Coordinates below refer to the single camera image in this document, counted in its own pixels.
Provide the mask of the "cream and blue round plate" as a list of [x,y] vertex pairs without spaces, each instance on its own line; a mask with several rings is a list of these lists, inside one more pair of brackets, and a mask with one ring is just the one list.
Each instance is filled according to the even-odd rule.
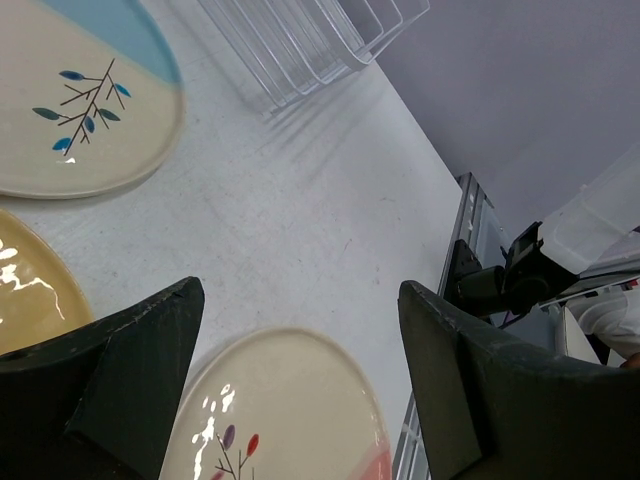
[[138,1],[1,5],[1,191],[100,195],[152,175],[185,121],[184,84]]

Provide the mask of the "aluminium table frame rail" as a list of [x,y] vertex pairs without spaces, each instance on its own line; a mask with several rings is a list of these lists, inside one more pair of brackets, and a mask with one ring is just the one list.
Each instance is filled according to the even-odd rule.
[[436,435],[448,427],[460,426],[460,440],[445,441],[435,447],[436,469],[447,478],[470,472],[483,457],[482,441],[476,433],[480,417],[468,406],[472,388],[468,349],[461,330],[477,319],[455,303],[461,272],[466,279],[480,273],[482,266],[474,253],[473,238],[481,225],[486,195],[472,174],[460,177],[462,199],[454,225],[445,268],[438,290],[433,293],[417,281],[401,284],[398,309],[403,340],[413,383],[418,394],[411,395],[400,440],[393,461],[396,479],[429,479],[428,446],[436,446]]

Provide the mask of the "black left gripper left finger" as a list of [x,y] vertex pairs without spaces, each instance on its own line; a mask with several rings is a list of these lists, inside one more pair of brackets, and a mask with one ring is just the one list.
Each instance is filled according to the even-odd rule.
[[1,357],[4,479],[156,479],[204,310],[196,277]]

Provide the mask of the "cream and pink round plate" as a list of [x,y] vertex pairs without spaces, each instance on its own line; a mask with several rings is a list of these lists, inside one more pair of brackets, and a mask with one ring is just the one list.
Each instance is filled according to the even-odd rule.
[[185,391],[163,479],[389,479],[373,389],[338,344],[271,328],[228,346]]

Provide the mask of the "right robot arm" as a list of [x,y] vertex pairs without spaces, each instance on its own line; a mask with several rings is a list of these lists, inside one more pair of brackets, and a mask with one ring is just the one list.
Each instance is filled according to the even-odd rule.
[[453,246],[444,296],[507,333],[605,366],[639,365],[639,254],[604,260],[639,234],[639,149],[632,147],[567,204],[532,223],[502,264],[484,267],[471,234]]

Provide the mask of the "cream and yellow round plate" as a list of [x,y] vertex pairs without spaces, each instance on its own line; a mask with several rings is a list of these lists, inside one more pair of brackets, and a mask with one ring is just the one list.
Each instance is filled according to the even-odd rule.
[[1,212],[1,352],[7,354],[94,320],[60,257],[26,224]]

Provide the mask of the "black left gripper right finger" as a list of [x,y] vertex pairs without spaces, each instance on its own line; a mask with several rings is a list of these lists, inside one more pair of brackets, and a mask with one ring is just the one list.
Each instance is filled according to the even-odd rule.
[[[637,370],[557,355],[479,319],[460,333],[483,457],[455,479],[638,477]],[[448,427],[435,447],[461,438]],[[435,447],[426,449],[432,477],[453,479],[436,469]]]

